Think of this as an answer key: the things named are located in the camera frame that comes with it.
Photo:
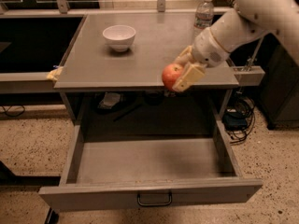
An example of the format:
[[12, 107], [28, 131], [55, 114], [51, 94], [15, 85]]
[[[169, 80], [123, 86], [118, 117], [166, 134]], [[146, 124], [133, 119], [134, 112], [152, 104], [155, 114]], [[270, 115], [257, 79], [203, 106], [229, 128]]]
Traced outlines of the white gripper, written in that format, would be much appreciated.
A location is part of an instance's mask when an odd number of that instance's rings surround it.
[[[184, 92], [205, 75], [206, 65], [220, 65], [230, 55], [228, 45], [229, 38], [225, 30], [212, 27], [204, 29], [194, 39], [192, 46], [186, 47], [174, 60], [174, 63], [185, 66], [172, 89]], [[191, 63], [193, 58], [200, 63]]]

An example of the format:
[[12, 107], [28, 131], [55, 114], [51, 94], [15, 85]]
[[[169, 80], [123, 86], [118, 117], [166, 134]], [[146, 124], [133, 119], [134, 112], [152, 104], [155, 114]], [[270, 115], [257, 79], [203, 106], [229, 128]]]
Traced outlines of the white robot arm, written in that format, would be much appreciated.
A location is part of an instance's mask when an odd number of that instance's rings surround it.
[[172, 89], [186, 91], [207, 68], [218, 66], [237, 48], [269, 33], [299, 63], [299, 6], [294, 0], [235, 0], [176, 58], [183, 71]]

